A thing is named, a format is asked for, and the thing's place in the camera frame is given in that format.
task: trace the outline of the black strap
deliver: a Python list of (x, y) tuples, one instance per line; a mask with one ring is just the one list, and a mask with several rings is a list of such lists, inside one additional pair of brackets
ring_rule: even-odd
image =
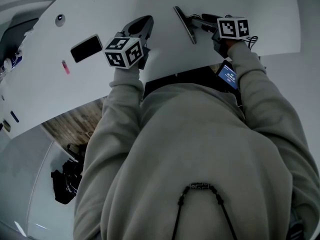
[(178, 214), (176, 216), (176, 220), (175, 220), (175, 225), (174, 225), (174, 230), (173, 230), (173, 234), (172, 234), (172, 240), (174, 240), (176, 238), (176, 234), (177, 234), (177, 229), (178, 229), (178, 223), (179, 223), (179, 217), (180, 217), (180, 213), (181, 213), (181, 208), (184, 205), (184, 199), (186, 194), (188, 193), (188, 191), (192, 189), (192, 190), (211, 190), (213, 194), (215, 194), (215, 198), (218, 202), (219, 205), (221, 205), (224, 216), (226, 218), (226, 221), (228, 222), (229, 228), (231, 230), (232, 236), (234, 240), (237, 240), (237, 236), (236, 233), (234, 231), (234, 228), (232, 227), (232, 223), (229, 219), (228, 213), (225, 209), (224, 206), (224, 200), (221, 198), (220, 194), (218, 193), (218, 191), (215, 189), (215, 187), (209, 183), (206, 182), (196, 182), (196, 183), (191, 183), (189, 186), (186, 186), (182, 192), (182, 194), (180, 195), (179, 201), (178, 201), (178, 205), (179, 205), (179, 210), (178, 210)]

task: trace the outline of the person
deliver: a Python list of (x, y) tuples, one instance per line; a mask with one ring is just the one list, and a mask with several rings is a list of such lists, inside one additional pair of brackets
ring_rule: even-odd
[[(299, 117), (257, 54), (243, 41), (226, 44), (243, 113), (233, 94), (193, 83), (141, 103), (139, 69), (115, 70), (85, 154), (75, 240), (312, 236), (319, 175)], [(185, 194), (192, 183), (214, 186), (227, 215), (210, 191)], [(292, 222), (303, 228), (289, 235)]]

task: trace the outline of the person's right arm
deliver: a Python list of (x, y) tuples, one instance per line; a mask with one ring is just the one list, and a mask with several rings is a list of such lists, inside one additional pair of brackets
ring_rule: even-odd
[(228, 55), (237, 74), (246, 124), (277, 146), (292, 174), (291, 206), (303, 220), (309, 239), (319, 222), (320, 182), (298, 114), (269, 80), (257, 54), (243, 41), (232, 45)]

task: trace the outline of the black phone screen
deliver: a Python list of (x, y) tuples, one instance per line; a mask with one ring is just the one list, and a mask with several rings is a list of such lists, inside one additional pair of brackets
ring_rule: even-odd
[(94, 55), (102, 50), (101, 42), (97, 35), (80, 43), (71, 49), (71, 54), (76, 63)]

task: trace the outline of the person's left arm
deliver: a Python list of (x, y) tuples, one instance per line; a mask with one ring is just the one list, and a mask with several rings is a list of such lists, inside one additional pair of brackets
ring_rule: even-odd
[(74, 211), (75, 240), (100, 236), (101, 214), (110, 186), (140, 132), (144, 88), (139, 69), (116, 68), (110, 87), (112, 90), (103, 103), (102, 119), (85, 153)]

